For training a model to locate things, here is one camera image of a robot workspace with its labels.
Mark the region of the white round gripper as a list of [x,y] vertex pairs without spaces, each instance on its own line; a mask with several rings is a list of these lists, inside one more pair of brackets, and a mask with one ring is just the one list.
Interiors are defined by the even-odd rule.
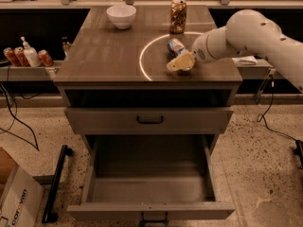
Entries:
[[203,33],[193,43],[191,50],[185,51],[172,59],[167,68],[174,72],[178,70],[189,70],[198,62],[206,63],[225,58],[228,55],[228,46],[224,28],[217,28]]

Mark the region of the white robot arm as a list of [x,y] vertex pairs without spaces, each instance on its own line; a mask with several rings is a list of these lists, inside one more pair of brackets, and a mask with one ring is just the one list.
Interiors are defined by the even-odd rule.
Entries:
[[299,91],[303,90],[303,43],[284,35],[276,23],[255,10],[234,13],[225,26],[201,34],[190,51],[181,45],[172,48],[176,48],[176,57],[167,64],[170,71],[191,69],[196,61],[208,63],[256,55]]

